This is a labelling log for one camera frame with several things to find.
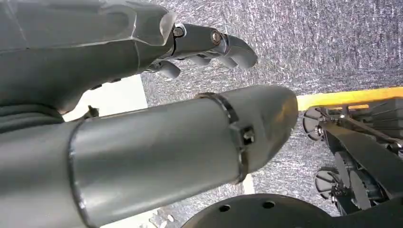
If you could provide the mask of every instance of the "black disc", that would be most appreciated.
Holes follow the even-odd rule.
[[[335,168],[324,167],[316,173],[315,187],[320,196],[327,200],[331,197],[333,186],[335,186],[339,181],[340,177]]]
[[[318,111],[318,107],[310,107],[305,111],[302,126],[307,136],[314,140],[322,140],[323,135],[318,132],[319,119],[322,118],[322,114]]]
[[[332,217],[307,202],[275,194],[242,195],[209,206],[183,228],[324,228]]]

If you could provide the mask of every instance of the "metal clamp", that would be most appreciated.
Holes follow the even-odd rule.
[[[241,183],[248,174],[249,163],[247,145],[255,142],[255,133],[252,126],[242,127],[239,124],[239,117],[228,100],[220,94],[201,93],[196,98],[208,98],[217,103],[228,117],[233,140],[238,150],[239,176],[234,184]]]

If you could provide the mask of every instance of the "caster wheel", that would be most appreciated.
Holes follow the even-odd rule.
[[[336,168],[321,168],[315,176],[315,187],[320,196],[324,199],[331,197],[332,188],[340,182],[339,173]]]

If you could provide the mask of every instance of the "screw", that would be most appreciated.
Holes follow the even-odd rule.
[[[174,35],[175,37],[181,37],[181,36],[183,36],[184,34],[185,34],[185,33],[184,33],[183,29],[180,28],[180,27],[176,27],[176,28],[173,29],[173,35]]]
[[[217,30],[214,30],[211,33],[211,41],[215,45],[219,45],[221,43],[221,34]]]
[[[174,221],[175,221],[175,220],[173,219],[173,216],[172,216],[172,215],[168,215],[167,218],[168,218],[168,220],[169,220],[170,222],[174,222]]]
[[[243,134],[243,138],[245,140],[250,141],[250,143],[254,143],[255,142],[255,133],[253,130],[248,130]]]

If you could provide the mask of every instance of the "pivot bolt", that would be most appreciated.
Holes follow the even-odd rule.
[[[211,41],[215,45],[219,45],[221,43],[221,34],[217,30],[211,33]]]
[[[176,27],[176,28],[173,29],[173,36],[175,36],[175,37],[181,37],[184,34],[185,33],[184,33],[183,29],[180,28],[180,27]]]

